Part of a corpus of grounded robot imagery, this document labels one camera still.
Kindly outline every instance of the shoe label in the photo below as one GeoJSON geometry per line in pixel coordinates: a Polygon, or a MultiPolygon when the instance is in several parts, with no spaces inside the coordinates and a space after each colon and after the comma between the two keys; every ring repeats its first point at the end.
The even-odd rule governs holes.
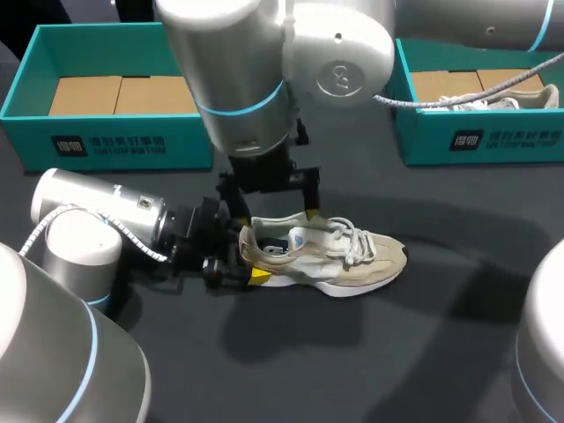
{"type": "Polygon", "coordinates": [[[450,143],[452,152],[468,152],[478,150],[484,137],[484,130],[459,130],[450,143]]]}
{"type": "Polygon", "coordinates": [[[288,252],[288,241],[279,240],[278,238],[262,238],[256,240],[258,248],[268,254],[282,255],[288,252]]]}
{"type": "Polygon", "coordinates": [[[293,236],[293,245],[298,249],[299,247],[301,247],[303,245],[303,238],[300,237],[299,235],[294,235],[293,236]]]}

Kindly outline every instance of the cardboard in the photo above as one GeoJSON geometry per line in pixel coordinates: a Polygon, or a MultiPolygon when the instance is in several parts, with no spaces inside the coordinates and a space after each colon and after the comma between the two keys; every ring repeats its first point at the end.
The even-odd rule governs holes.
{"type": "Polygon", "coordinates": [[[475,94],[483,91],[476,72],[449,72],[449,97],[475,94]]]}
{"type": "Polygon", "coordinates": [[[412,80],[419,101],[438,101],[440,97],[456,97],[482,91],[478,74],[474,71],[412,72],[412,80]]]}
{"type": "Polygon", "coordinates": [[[49,116],[113,115],[122,77],[60,78],[49,116]]]}
{"type": "Polygon", "coordinates": [[[438,101],[447,95],[449,73],[446,70],[412,72],[412,81],[419,101],[438,101]]]}
{"type": "Polygon", "coordinates": [[[123,78],[116,115],[196,114],[183,77],[123,78]]]}
{"type": "MultiPolygon", "coordinates": [[[[479,79],[485,90],[494,88],[508,79],[512,79],[526,72],[526,69],[498,69],[478,70],[479,79]]],[[[522,83],[512,86],[511,90],[517,91],[539,91],[545,87],[539,75],[524,80],[522,83]]]]}

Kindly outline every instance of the logo on box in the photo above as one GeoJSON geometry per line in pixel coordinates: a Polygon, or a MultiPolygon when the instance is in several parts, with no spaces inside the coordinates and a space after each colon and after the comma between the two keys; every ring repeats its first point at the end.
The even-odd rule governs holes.
{"type": "Polygon", "coordinates": [[[484,137],[483,130],[459,130],[450,143],[452,152],[468,152],[478,150],[479,143],[484,137]]]}
{"type": "Polygon", "coordinates": [[[84,157],[88,155],[82,138],[78,135],[54,135],[51,137],[59,156],[84,157]]]}

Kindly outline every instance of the shoe tongue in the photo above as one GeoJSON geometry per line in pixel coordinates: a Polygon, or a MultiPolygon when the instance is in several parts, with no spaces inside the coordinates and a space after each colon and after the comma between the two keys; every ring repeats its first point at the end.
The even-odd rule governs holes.
{"type": "Polygon", "coordinates": [[[348,236],[343,235],[336,240],[332,232],[322,229],[297,226],[288,233],[289,251],[295,251],[308,242],[335,251],[347,251],[351,247],[351,239],[348,236]]]}

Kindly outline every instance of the robot logo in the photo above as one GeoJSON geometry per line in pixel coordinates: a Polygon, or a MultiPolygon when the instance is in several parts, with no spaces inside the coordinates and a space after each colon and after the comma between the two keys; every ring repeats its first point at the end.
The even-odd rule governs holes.
{"type": "Polygon", "coordinates": [[[335,66],[335,68],[333,69],[333,76],[335,77],[334,79],[335,85],[340,88],[344,88],[345,90],[348,91],[349,78],[346,76],[347,72],[348,69],[346,68],[346,66],[343,66],[342,64],[340,64],[339,66],[335,66]]]}
{"type": "Polygon", "coordinates": [[[319,72],[317,86],[331,97],[350,97],[362,89],[364,73],[354,63],[327,63],[319,72]]]}

